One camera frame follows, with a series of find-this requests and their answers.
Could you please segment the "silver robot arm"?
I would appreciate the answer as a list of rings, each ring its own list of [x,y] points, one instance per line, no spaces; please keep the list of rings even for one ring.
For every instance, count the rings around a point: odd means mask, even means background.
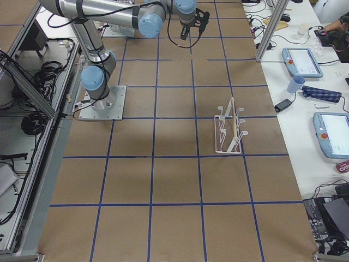
[[[203,33],[210,14],[196,1],[40,1],[54,15],[68,19],[90,66],[82,71],[81,82],[94,110],[108,110],[116,101],[107,82],[116,67],[115,55],[104,46],[103,37],[132,38],[139,32],[156,38],[165,20],[176,15],[186,40],[191,28]]]

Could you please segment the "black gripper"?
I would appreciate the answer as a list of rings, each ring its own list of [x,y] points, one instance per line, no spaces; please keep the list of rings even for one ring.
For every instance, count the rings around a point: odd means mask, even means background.
[[[182,11],[179,11],[178,13],[179,20],[182,25],[182,31],[180,33],[181,40],[186,40],[189,33],[190,33],[190,27],[195,23],[196,21],[196,11],[191,11],[189,13],[184,13]]]

